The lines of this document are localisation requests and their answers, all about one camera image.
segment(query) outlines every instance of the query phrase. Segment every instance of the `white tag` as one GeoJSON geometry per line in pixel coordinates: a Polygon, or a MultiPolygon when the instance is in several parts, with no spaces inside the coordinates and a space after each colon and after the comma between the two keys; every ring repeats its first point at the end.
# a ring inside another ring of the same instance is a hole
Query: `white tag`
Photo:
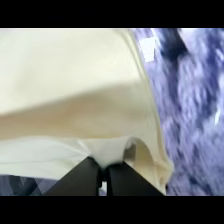
{"type": "Polygon", "coordinates": [[[155,37],[145,38],[139,41],[146,62],[154,61],[155,37]]]}

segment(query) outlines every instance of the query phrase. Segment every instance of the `black bar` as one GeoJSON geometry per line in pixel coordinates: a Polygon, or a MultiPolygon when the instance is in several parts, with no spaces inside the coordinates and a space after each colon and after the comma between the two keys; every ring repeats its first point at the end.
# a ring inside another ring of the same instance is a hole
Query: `black bar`
{"type": "Polygon", "coordinates": [[[163,196],[125,162],[107,169],[108,196],[163,196]]]}
{"type": "Polygon", "coordinates": [[[84,159],[78,166],[59,180],[44,196],[98,196],[100,168],[91,159],[84,159]]]}

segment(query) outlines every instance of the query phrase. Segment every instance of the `textured background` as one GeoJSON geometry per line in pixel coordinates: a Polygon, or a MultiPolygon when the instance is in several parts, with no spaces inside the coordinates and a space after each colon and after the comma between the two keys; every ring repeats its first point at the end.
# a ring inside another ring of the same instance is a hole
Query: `textured background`
{"type": "MultiPolygon", "coordinates": [[[[150,36],[135,29],[136,38],[150,36]]],[[[145,63],[166,150],[175,165],[168,195],[224,195],[224,31],[182,29],[187,52],[145,63]]]]}

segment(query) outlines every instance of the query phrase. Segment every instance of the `cream fabric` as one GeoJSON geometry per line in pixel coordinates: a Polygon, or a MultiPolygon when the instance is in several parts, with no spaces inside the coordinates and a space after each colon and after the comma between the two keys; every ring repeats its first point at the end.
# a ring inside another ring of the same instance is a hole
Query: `cream fabric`
{"type": "Polygon", "coordinates": [[[60,179],[86,156],[127,161],[165,193],[172,173],[127,29],[0,31],[0,173],[60,179]]]}

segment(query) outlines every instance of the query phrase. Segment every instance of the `crumpled cloth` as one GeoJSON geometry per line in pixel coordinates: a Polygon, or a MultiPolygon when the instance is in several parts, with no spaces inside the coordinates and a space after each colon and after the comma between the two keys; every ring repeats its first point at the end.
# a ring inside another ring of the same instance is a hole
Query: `crumpled cloth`
{"type": "Polygon", "coordinates": [[[1,30],[0,58],[0,174],[60,179],[86,156],[124,159],[165,193],[173,165],[127,29],[1,30]]]}

